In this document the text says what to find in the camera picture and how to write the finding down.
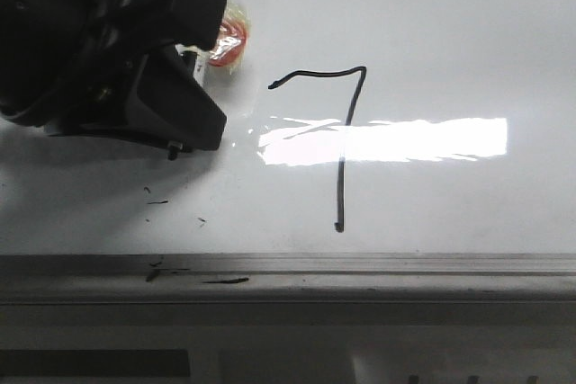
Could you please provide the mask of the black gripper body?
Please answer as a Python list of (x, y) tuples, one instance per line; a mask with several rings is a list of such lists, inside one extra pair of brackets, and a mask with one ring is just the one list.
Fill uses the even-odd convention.
[(1, 117), (125, 128), (135, 0), (1, 0)]

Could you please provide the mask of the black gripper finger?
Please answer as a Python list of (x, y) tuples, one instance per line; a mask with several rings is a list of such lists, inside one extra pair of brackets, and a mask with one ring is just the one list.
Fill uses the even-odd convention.
[(227, 0), (102, 0), (101, 54), (133, 58), (177, 44), (217, 42)]
[(135, 60), (109, 96), (82, 108), (71, 133), (162, 148), (173, 160), (217, 150), (226, 122), (176, 49), (164, 48)]

